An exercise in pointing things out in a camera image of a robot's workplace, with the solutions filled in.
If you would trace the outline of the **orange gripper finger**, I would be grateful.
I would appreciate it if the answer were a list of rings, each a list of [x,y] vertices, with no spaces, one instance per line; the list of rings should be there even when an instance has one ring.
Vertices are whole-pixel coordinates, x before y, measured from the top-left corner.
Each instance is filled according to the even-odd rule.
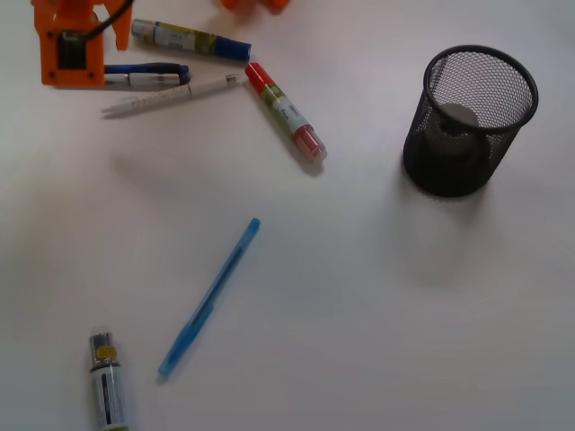
[[[115,33],[117,50],[128,48],[132,6],[133,0],[108,0],[105,2],[105,8],[112,19],[111,27]]]

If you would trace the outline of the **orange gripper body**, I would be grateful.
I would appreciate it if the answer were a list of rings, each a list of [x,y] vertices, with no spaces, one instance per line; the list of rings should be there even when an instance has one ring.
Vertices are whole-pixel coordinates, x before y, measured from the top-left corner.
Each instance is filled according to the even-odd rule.
[[[34,28],[40,39],[41,81],[51,86],[103,86],[102,36],[84,36],[100,22],[98,1],[33,1]]]

